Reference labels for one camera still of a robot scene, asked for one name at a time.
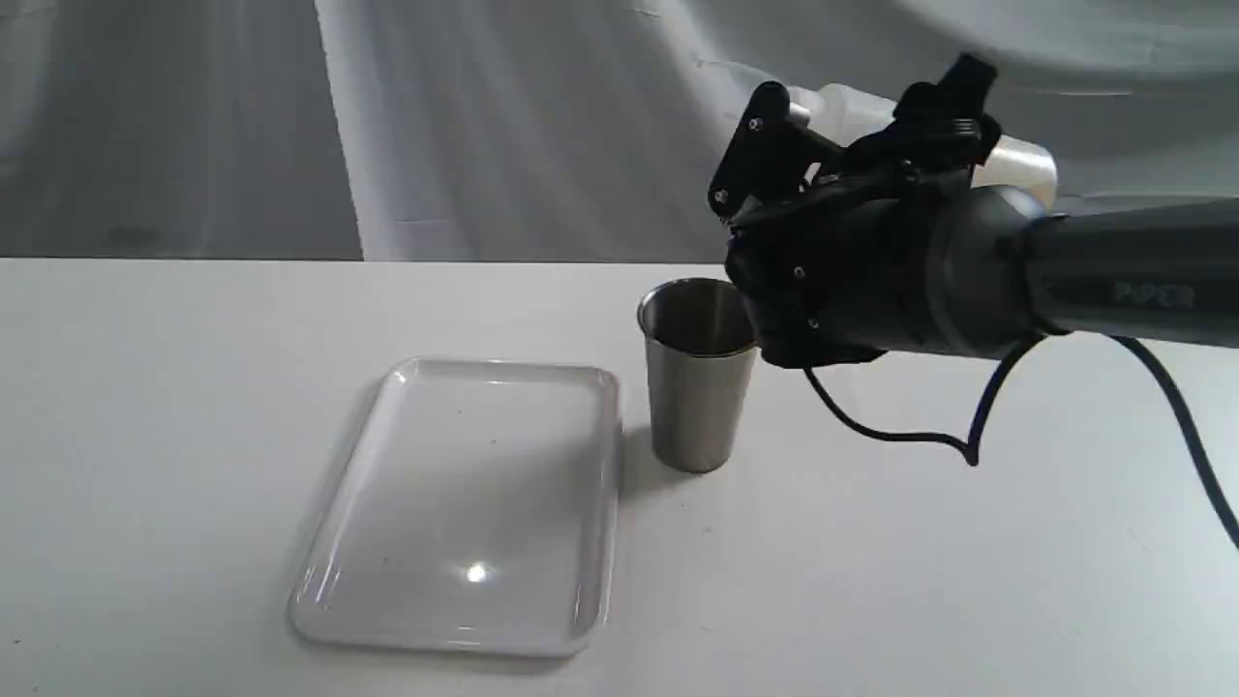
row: white tray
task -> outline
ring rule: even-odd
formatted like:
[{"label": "white tray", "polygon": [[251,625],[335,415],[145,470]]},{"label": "white tray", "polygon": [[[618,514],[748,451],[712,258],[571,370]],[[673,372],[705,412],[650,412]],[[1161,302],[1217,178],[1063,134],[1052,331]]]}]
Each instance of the white tray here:
[{"label": "white tray", "polygon": [[566,656],[605,618],[618,386],[590,368],[387,376],[289,605],[318,641]]}]

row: white backdrop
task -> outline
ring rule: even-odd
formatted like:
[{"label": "white backdrop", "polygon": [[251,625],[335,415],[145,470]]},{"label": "white backdrop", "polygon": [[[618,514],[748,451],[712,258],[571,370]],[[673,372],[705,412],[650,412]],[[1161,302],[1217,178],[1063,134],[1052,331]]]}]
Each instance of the white backdrop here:
[{"label": "white backdrop", "polygon": [[1223,0],[0,0],[0,254],[716,260],[705,183],[763,76],[893,97],[965,48],[1064,207],[1232,196],[1237,25]]}]

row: metal cup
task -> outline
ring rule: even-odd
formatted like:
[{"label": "metal cup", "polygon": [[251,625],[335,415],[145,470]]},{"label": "metal cup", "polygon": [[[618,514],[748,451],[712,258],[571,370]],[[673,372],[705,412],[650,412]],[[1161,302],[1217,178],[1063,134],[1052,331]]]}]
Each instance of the metal cup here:
[{"label": "metal cup", "polygon": [[712,277],[673,280],[637,307],[646,334],[654,454],[705,474],[731,457],[756,337],[736,286]]}]

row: white table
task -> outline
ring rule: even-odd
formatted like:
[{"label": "white table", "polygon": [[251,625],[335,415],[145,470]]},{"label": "white table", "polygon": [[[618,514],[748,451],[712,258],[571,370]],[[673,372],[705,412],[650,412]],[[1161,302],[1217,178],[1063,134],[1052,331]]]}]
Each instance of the white table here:
[{"label": "white table", "polygon": [[[760,366],[732,462],[684,478],[648,452],[633,310],[715,272],[0,261],[0,695],[1239,693],[1239,553],[1116,344],[1040,347],[978,470],[864,441],[802,376]],[[1157,353],[1239,499],[1239,352]],[[576,657],[290,633],[375,383],[415,355],[622,380],[611,617]],[[961,435],[991,368],[887,357],[823,375],[866,423]]]}]

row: black cable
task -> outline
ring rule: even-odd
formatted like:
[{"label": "black cable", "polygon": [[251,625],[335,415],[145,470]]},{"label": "black cable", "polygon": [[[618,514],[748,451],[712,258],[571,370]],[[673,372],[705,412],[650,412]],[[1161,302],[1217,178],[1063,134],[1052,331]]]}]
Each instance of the black cable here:
[{"label": "black cable", "polygon": [[[885,431],[877,431],[869,428],[865,425],[849,417],[826,390],[821,387],[821,383],[818,381],[818,376],[813,374],[813,369],[804,369],[804,376],[809,380],[809,385],[813,391],[818,394],[830,413],[835,416],[844,426],[855,431],[856,433],[872,438],[873,441],[881,441],[885,443],[937,443],[939,446],[947,446],[954,448],[964,457],[971,467],[976,467],[980,462],[980,449],[981,449],[981,433],[985,431],[985,423],[990,418],[990,411],[994,409],[994,401],[997,400],[999,390],[1006,381],[1007,376],[1011,375],[1011,370],[1032,348],[1042,340],[1043,337],[1028,338],[1012,348],[1011,353],[1006,355],[1000,363],[999,368],[994,370],[994,375],[990,376],[990,381],[985,385],[985,391],[981,392],[981,400],[976,405],[976,413],[973,416],[973,425],[968,430],[968,442],[960,441],[954,436],[948,436],[945,433],[934,432],[913,432],[913,433],[890,433]],[[1204,494],[1209,498],[1209,504],[1213,506],[1214,515],[1218,516],[1218,521],[1222,527],[1225,529],[1227,536],[1230,537],[1232,545],[1235,550],[1239,550],[1239,521],[1235,520],[1234,511],[1230,509],[1230,504],[1227,501],[1225,494],[1222,491],[1222,485],[1218,483],[1218,477],[1213,472],[1213,465],[1209,464],[1209,457],[1204,452],[1204,443],[1201,442],[1201,435],[1196,430],[1196,422],[1192,420],[1192,412],[1187,409],[1187,402],[1183,400],[1183,395],[1178,391],[1178,386],[1175,385],[1175,380],[1171,379],[1170,373],[1166,368],[1154,357],[1152,352],[1140,343],[1135,338],[1129,338],[1125,336],[1111,336],[1120,345],[1126,348],[1140,363],[1149,370],[1157,381],[1157,386],[1161,387],[1162,394],[1166,395],[1166,401],[1170,402],[1170,409],[1175,413],[1175,421],[1178,422],[1178,428],[1183,433],[1183,442],[1187,444],[1187,452],[1192,457],[1192,465],[1196,467],[1196,474],[1201,478],[1201,485],[1204,487]]]}]

